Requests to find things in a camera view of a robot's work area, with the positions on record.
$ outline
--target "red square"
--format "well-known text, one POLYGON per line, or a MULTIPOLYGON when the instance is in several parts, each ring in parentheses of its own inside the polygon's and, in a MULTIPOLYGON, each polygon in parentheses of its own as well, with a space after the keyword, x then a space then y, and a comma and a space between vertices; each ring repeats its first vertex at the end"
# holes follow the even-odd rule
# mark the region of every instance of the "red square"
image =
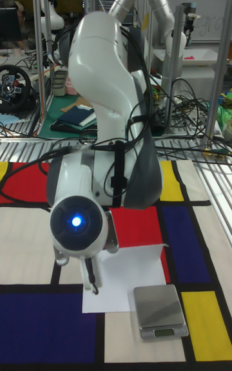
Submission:
POLYGON ((155 207, 143 211, 121 207, 111 212, 120 248, 162 243, 155 207))

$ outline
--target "blue led light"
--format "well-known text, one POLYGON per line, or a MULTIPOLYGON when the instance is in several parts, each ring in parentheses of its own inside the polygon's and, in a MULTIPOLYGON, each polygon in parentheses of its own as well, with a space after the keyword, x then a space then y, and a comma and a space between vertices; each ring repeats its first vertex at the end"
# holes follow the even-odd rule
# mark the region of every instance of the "blue led light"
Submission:
POLYGON ((81 220, 81 218, 79 218, 78 216, 75 216, 75 217, 72 219, 72 225, 73 225, 74 227, 78 227, 78 226, 80 226, 81 222, 82 222, 82 220, 81 220))

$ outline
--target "blue square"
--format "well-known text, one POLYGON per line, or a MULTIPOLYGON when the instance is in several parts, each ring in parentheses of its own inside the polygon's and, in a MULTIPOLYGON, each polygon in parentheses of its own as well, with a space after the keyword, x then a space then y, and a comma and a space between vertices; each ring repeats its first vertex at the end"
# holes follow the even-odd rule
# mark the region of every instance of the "blue square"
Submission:
POLYGON ((93 363, 96 314, 82 294, 0 295, 0 363, 93 363))

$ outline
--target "electronic device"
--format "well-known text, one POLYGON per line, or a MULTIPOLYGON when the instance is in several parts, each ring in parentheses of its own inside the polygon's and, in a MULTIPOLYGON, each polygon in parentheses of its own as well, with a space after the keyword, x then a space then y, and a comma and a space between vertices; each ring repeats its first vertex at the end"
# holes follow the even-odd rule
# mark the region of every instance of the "electronic device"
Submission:
POLYGON ((22 41, 16 8, 0 8, 0 42, 22 41))
POLYGON ((137 287, 133 294, 143 341, 176 339, 189 335, 173 284, 137 287))
POLYGON ((10 113, 20 109, 33 109, 37 99, 27 73, 15 65, 0 66, 0 112, 10 113))

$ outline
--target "scale display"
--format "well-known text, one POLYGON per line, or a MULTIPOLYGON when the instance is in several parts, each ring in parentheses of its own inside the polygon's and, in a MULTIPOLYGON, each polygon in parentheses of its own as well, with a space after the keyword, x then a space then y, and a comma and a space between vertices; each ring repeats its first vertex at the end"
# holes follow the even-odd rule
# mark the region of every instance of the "scale display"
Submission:
POLYGON ((141 339, 173 339, 189 335, 174 285, 138 287, 134 291, 141 339))

